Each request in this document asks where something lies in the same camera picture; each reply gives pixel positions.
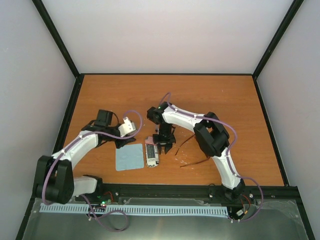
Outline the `flag newsprint glasses case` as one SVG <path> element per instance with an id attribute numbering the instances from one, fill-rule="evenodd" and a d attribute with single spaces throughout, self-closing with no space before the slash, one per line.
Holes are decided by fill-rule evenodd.
<path id="1" fill-rule="evenodd" d="M 148 136 L 144 141 L 145 145 L 145 155 L 146 155 L 146 165 L 149 168 L 154 168 L 159 165 L 159 154 L 158 147 L 154 143 L 153 137 Z"/>

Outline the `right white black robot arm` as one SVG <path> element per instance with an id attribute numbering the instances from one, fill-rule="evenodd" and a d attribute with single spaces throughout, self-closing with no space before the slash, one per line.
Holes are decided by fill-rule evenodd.
<path id="1" fill-rule="evenodd" d="M 230 202 L 240 197 L 246 185 L 230 154 L 227 125 L 215 113 L 197 114 L 163 102 L 158 107 L 149 108 L 146 117 L 158 126 L 157 133 L 152 135 L 158 153 L 164 151 L 167 154 L 176 143 L 175 126 L 193 132 L 199 148 L 213 159 L 218 169 L 224 197 Z"/>

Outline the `light blue cleaning cloth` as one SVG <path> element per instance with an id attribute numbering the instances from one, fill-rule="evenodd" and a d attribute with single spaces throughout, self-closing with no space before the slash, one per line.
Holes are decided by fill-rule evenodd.
<path id="1" fill-rule="evenodd" d="M 130 144 L 115 150 L 116 171 L 136 170 L 144 168 L 143 145 Z"/>

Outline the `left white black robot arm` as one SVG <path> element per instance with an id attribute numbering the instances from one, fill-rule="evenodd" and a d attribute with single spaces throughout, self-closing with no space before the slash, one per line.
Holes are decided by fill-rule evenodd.
<path id="1" fill-rule="evenodd" d="M 74 177 L 76 165 L 91 150 L 113 142 L 117 149 L 135 141 L 135 135 L 141 130 L 126 115 L 112 125 L 116 114 L 100 109 L 96 119 L 86 124 L 74 140 L 61 150 L 43 155 L 36 165 L 32 193 L 45 205 L 66 204 L 73 197 L 87 195 L 92 201 L 103 198 L 104 188 L 101 178 L 84 175 Z"/>

